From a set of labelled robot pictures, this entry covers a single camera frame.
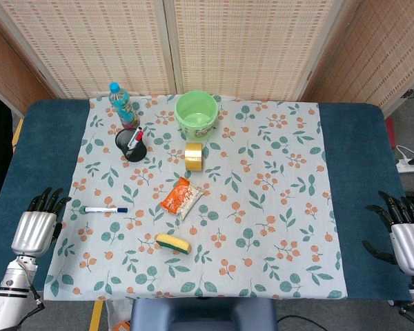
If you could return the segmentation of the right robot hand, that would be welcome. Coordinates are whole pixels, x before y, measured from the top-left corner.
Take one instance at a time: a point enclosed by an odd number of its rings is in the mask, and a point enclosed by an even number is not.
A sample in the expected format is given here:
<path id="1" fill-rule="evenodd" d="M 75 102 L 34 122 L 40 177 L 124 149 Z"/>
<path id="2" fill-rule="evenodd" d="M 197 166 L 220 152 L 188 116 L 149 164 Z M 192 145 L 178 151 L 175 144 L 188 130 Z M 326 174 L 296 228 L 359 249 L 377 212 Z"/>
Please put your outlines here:
<path id="1" fill-rule="evenodd" d="M 362 245 L 376 259 L 397 265 L 403 273 L 414 277 L 414 203 L 407 197 L 397 199 L 381 190 L 378 195 L 384 200 L 387 209 L 378 205 L 368 205 L 366 209 L 382 220 L 391 239 L 393 252 L 380 251 L 367 240 L 363 240 Z"/>

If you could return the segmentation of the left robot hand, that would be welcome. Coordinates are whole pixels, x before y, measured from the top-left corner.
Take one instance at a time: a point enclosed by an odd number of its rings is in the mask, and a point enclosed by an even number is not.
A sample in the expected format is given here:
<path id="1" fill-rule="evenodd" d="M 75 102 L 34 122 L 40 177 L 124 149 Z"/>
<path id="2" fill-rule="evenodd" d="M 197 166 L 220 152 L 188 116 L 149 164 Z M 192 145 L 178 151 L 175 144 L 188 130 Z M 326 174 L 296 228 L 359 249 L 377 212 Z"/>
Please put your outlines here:
<path id="1" fill-rule="evenodd" d="M 51 190 L 48 187 L 35 196 L 21 215 L 11 244 L 17 256 L 41 257 L 58 239 L 62 229 L 59 214 L 64 211 L 71 197 L 60 198 L 63 188 L 54 192 Z"/>

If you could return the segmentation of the blue and white marker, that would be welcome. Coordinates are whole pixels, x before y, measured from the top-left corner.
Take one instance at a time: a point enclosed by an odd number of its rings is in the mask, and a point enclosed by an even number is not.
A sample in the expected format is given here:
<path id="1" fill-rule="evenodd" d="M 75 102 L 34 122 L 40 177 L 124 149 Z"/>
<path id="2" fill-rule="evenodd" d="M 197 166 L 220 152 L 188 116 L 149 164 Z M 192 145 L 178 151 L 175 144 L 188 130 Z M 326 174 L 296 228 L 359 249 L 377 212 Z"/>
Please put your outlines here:
<path id="1" fill-rule="evenodd" d="M 128 212 L 128 208 L 91 208 L 91 207 L 85 207 L 83 209 L 84 214 L 89 214 L 89 213 L 101 213 L 101 214 L 122 213 L 122 214 L 125 214 L 127 212 Z"/>

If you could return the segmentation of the black mesh pen holder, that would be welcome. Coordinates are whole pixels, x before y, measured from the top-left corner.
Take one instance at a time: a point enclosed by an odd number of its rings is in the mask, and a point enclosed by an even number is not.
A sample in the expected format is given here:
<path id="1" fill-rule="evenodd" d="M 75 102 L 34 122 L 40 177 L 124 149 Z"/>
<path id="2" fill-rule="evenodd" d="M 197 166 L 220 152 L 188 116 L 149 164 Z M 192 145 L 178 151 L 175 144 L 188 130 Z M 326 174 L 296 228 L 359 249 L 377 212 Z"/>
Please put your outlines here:
<path id="1" fill-rule="evenodd" d="M 147 147 L 142 140 L 143 135 L 142 127 L 138 126 L 135 130 L 123 129 L 115 137 L 115 144 L 127 161 L 138 162 L 146 157 Z"/>

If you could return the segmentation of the red marker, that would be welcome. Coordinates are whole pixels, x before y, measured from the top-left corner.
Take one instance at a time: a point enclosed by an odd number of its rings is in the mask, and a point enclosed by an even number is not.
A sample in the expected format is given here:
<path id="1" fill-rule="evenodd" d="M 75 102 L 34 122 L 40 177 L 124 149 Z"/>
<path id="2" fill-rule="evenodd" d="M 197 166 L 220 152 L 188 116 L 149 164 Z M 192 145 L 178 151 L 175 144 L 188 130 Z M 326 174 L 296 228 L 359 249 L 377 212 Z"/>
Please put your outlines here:
<path id="1" fill-rule="evenodd" d="M 137 143 L 142 140 L 143 134 L 144 134 L 144 131 L 142 127 L 138 126 L 128 142 L 127 147 L 129 150 L 132 150 L 137 145 Z"/>

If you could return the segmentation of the yellow green sponge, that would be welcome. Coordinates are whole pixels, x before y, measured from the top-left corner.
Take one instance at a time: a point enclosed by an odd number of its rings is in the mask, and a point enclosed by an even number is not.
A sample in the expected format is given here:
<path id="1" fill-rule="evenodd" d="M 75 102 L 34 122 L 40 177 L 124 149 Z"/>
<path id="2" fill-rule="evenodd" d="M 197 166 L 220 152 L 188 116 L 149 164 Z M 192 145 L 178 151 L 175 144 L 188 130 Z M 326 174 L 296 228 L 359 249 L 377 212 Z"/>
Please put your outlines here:
<path id="1" fill-rule="evenodd" d="M 189 254 L 191 251 L 191 246 L 189 242 L 179 239 L 177 237 L 171 236 L 169 234 L 158 234 L 155 241 L 165 248 L 170 248 L 178 252 Z"/>

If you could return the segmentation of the orange white snack packet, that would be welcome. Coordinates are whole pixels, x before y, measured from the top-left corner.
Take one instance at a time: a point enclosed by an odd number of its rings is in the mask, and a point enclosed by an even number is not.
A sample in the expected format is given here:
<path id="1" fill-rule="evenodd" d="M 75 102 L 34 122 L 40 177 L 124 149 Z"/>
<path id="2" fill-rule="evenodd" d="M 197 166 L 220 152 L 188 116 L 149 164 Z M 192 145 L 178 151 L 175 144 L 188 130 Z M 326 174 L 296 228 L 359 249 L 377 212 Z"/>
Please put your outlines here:
<path id="1" fill-rule="evenodd" d="M 194 185 L 184 177 L 180 177 L 176 186 L 168 196 L 160 203 L 160 206 L 171 214 L 177 215 L 184 220 L 190 209 L 204 194 L 204 190 Z"/>

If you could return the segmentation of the plastic drink bottle blue cap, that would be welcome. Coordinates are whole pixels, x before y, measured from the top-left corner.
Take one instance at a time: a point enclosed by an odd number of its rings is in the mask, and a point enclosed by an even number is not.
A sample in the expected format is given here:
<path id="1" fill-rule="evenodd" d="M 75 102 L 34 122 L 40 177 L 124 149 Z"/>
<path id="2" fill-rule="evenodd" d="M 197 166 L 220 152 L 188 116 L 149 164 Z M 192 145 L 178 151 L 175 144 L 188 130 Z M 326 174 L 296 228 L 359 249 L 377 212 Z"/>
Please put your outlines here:
<path id="1" fill-rule="evenodd" d="M 122 126 L 126 129 L 136 129 L 139 126 L 139 122 L 130 102 L 128 91 L 115 81 L 110 83 L 109 89 L 109 101 L 116 110 Z"/>

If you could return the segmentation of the floral tablecloth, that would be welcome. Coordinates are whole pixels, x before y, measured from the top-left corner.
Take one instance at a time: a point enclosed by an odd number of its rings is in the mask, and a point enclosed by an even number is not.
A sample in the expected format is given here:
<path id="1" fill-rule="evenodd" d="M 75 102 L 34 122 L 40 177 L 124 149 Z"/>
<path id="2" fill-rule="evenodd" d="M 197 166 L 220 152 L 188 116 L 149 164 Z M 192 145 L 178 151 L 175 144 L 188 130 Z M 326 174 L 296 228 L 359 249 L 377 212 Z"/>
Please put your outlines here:
<path id="1" fill-rule="evenodd" d="M 148 149 L 137 163 L 115 144 L 109 100 L 90 100 L 44 297 L 345 298 L 320 106 L 216 96 L 218 120 L 193 172 L 177 100 L 132 99 Z M 160 206 L 180 177 L 204 190 L 184 220 Z M 189 242 L 190 253 L 161 247 L 158 234 Z"/>

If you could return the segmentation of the yellow tape roll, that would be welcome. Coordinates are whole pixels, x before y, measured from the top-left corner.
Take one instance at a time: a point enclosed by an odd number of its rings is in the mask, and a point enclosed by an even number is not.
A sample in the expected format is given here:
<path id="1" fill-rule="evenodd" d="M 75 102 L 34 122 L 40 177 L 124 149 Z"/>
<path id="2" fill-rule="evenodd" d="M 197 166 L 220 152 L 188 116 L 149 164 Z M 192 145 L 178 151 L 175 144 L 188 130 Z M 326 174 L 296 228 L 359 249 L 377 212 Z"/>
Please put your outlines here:
<path id="1" fill-rule="evenodd" d="M 188 171 L 202 171 L 202 143 L 189 142 L 184 151 L 185 167 Z"/>

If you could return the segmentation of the green plastic bucket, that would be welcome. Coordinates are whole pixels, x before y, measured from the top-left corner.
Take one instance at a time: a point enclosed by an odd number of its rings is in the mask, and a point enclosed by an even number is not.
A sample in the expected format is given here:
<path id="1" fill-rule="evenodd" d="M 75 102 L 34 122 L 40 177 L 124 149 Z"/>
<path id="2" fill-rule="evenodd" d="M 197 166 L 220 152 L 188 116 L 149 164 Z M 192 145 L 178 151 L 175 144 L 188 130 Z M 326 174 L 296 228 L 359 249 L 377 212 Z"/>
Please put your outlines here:
<path id="1" fill-rule="evenodd" d="M 187 139 L 206 139 L 217 122 L 218 105 L 212 95 L 193 90 L 178 98 L 175 116 Z"/>

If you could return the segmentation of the folding screen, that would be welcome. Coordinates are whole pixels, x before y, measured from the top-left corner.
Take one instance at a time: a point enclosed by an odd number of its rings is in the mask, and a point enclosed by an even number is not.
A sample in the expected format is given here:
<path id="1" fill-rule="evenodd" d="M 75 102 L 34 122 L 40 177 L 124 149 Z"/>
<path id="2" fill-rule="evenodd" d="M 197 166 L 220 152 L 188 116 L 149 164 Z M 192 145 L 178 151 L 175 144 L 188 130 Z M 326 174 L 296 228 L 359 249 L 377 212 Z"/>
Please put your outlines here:
<path id="1" fill-rule="evenodd" d="M 391 114 L 414 88 L 414 0 L 0 0 L 7 50 L 56 97 L 115 80 Z"/>

